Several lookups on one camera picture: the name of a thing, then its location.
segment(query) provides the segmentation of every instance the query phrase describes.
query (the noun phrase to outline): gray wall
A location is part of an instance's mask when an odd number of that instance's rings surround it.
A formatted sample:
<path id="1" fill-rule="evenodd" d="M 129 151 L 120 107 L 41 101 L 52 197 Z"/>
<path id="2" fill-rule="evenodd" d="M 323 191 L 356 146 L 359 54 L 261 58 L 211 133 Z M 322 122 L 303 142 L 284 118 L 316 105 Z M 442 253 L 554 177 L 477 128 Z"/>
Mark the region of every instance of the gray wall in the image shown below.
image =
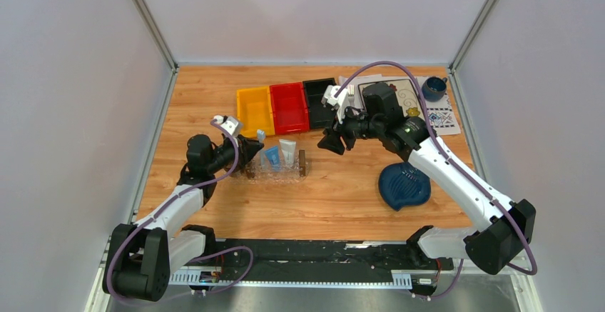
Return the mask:
<path id="1" fill-rule="evenodd" d="M 545 311 L 602 311 L 605 0 L 500 0 L 459 71 L 489 177 L 537 208 Z"/>
<path id="2" fill-rule="evenodd" d="M 182 62 L 451 61 L 485 0 L 147 0 Z"/>
<path id="3" fill-rule="evenodd" d="M 0 1 L 0 310 L 81 311 L 169 70 L 131 0 Z"/>

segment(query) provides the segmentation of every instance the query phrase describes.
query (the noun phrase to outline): blue mug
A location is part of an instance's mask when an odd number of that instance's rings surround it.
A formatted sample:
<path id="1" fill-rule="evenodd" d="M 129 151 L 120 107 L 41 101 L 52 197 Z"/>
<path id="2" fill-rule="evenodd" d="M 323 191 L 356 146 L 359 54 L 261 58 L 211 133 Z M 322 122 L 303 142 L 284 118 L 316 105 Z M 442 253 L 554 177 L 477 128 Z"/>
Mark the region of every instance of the blue mug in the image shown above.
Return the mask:
<path id="1" fill-rule="evenodd" d="M 422 95 L 427 101 L 439 101 L 445 95 L 447 90 L 447 78 L 437 78 L 431 76 L 422 85 Z"/>

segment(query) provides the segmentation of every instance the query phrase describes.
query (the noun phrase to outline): transparent tray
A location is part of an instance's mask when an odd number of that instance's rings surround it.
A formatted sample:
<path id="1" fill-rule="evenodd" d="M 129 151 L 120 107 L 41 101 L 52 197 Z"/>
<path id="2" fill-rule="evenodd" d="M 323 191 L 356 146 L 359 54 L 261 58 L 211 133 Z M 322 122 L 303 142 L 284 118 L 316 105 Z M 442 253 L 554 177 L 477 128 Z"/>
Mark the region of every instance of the transparent tray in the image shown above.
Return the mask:
<path id="1" fill-rule="evenodd" d="M 280 170 L 275 171 L 269 160 L 265 159 L 265 165 L 260 165 L 260 157 L 248 163 L 244 171 L 232 175 L 238 183 L 295 183 L 304 180 L 309 174 L 310 165 L 304 150 L 299 150 L 294 158 L 294 166 L 287 166 L 280 158 Z"/>

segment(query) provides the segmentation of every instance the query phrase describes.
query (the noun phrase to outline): blue plate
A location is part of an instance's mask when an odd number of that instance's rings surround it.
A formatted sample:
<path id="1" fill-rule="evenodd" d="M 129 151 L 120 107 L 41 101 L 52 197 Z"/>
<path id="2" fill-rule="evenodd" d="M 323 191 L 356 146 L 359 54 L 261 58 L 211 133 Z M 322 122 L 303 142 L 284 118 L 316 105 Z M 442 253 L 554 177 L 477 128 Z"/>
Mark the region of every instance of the blue plate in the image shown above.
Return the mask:
<path id="1" fill-rule="evenodd" d="M 399 211 L 404 206 L 417 206 L 429 201 L 431 182 L 427 174 L 411 164 L 395 163 L 380 173 L 378 190 L 385 203 Z"/>

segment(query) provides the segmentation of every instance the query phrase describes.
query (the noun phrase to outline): yellow bin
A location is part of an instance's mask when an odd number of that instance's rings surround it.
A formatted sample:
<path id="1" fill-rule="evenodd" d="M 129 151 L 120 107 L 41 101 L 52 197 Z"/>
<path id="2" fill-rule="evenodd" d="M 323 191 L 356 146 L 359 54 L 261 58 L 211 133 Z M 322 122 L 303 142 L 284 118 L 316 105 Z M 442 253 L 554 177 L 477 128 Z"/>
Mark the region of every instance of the yellow bin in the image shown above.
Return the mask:
<path id="1" fill-rule="evenodd" d="M 266 136 L 275 135 L 269 86 L 238 89 L 238 119 L 244 123 L 240 133 L 246 137 L 256 137 L 258 129 Z"/>

